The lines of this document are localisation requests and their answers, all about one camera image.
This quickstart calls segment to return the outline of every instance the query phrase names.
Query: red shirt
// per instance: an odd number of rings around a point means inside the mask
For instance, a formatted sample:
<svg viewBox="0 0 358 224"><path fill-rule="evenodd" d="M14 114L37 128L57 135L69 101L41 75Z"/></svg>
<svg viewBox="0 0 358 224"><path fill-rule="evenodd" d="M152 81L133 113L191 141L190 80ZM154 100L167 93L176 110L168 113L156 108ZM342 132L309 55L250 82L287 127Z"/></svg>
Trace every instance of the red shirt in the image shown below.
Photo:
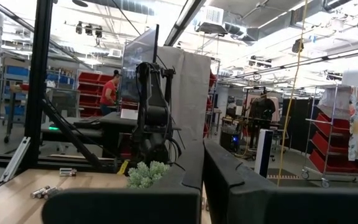
<svg viewBox="0 0 358 224"><path fill-rule="evenodd" d="M102 98L100 99L100 103L104 104L104 105L108 105L108 106L113 106L111 101L109 101L109 99L106 98L106 90L107 89L111 90L110 96L111 96L112 100L114 100L114 101L116 100L116 87L114 86L113 82L108 81L103 86Z"/></svg>

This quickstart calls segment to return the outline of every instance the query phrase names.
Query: computer screen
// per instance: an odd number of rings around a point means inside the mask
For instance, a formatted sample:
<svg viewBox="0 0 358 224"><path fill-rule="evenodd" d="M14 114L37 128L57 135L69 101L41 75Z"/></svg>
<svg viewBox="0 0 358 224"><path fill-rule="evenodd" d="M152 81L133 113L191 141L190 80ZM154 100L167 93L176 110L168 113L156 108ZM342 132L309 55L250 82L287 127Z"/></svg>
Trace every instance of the computer screen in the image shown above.
<svg viewBox="0 0 358 224"><path fill-rule="evenodd" d="M277 187L215 142L204 145L212 224L358 223L357 188Z"/></svg>
<svg viewBox="0 0 358 224"><path fill-rule="evenodd" d="M192 142L150 188L67 189L47 200L42 221L44 224L200 224L203 163L203 142Z"/></svg>
<svg viewBox="0 0 358 224"><path fill-rule="evenodd" d="M140 83L136 83L136 66L141 62L155 63L157 58L159 25L150 27L142 35L127 44L122 56L121 97L138 102Z"/></svg>

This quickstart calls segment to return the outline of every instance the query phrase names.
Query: yellow tag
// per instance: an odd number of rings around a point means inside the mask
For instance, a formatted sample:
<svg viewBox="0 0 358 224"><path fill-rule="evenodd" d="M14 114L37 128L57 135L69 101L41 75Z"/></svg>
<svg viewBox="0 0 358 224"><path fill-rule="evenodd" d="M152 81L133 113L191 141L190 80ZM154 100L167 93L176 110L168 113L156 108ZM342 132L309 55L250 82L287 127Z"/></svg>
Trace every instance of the yellow tag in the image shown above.
<svg viewBox="0 0 358 224"><path fill-rule="evenodd" d="M125 170L127 169L127 166L128 166L128 160L125 160L122 165L121 165L121 168L119 169L118 173L119 175L122 175L125 173Z"/></svg>

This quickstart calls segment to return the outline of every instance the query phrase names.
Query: ceiling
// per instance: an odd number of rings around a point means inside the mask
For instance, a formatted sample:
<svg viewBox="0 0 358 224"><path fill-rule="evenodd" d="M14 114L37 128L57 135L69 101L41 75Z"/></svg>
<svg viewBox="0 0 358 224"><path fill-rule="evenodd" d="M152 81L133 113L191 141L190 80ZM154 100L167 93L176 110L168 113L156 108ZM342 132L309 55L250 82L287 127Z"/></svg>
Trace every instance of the ceiling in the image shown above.
<svg viewBox="0 0 358 224"><path fill-rule="evenodd" d="M116 0L124 10L125 15L133 23L136 29L143 33L148 27L160 24L159 45L163 45L186 0L143 0L136 1L143 5L141 9L128 4L132 0ZM67 47L71 52L81 57L96 59L105 65L121 64L121 58L103 55L95 56L96 51L109 52L112 49L123 50L124 44L133 40L138 33L130 23L115 8L111 0L86 0L88 7L80 7L71 0L59 0L53 7L51 37L54 41ZM301 22L294 26L278 22L290 15L291 10L302 7L304 0L209 0L205 6L218 7L224 11L224 22L237 25L247 30L259 28L257 42L241 41L227 34L220 37L217 34L204 34L196 32L193 25L189 25L180 36L177 44L186 51L203 54L221 60L221 70L234 74L263 70L264 67L249 66L250 57L255 55L257 60L270 59L271 66L279 66L297 61L297 56L291 51L295 41L300 38ZM34 25L36 0L0 0L0 4L16 13L26 22ZM94 28L103 29L103 38L99 45L94 36L75 33L78 22L83 26L92 24ZM330 13L316 13L308 16L305 21L304 45L301 60L337 54L345 50L358 49L358 0L345 3ZM23 34L23 27L10 19L4 23L3 39L17 45L29 45L32 36ZM18 51L31 52L31 48L22 47ZM326 85L337 83L340 80L332 80L327 77L327 72L342 73L347 59L321 62L300 67L296 86L308 87L311 85ZM230 80L236 85L248 85L250 83L273 83L293 81L295 68L280 70L274 73L263 74L260 80L254 77ZM285 89L287 84L271 85L276 89Z"/></svg>

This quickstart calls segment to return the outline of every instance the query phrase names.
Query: green plant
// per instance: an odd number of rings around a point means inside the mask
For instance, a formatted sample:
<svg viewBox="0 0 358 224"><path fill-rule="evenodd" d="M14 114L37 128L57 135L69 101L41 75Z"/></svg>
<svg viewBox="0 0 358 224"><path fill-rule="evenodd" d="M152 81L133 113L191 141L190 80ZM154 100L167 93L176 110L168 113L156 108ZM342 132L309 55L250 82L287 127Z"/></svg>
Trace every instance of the green plant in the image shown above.
<svg viewBox="0 0 358 224"><path fill-rule="evenodd" d="M128 171L128 187L132 189L146 189L158 181L167 170L168 165L162 162L152 161L150 167L144 162L137 164L137 168L130 168Z"/></svg>

